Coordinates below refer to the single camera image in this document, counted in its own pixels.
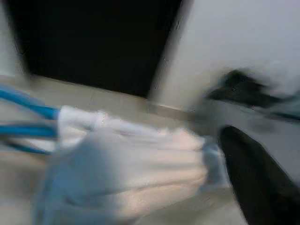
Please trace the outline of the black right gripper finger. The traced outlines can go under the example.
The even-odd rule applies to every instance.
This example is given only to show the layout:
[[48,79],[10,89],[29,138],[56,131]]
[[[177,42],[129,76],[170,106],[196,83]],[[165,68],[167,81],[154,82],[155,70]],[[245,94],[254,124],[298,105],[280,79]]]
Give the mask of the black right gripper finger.
[[300,188],[263,146],[235,127],[218,135],[234,194],[250,225],[298,225]]

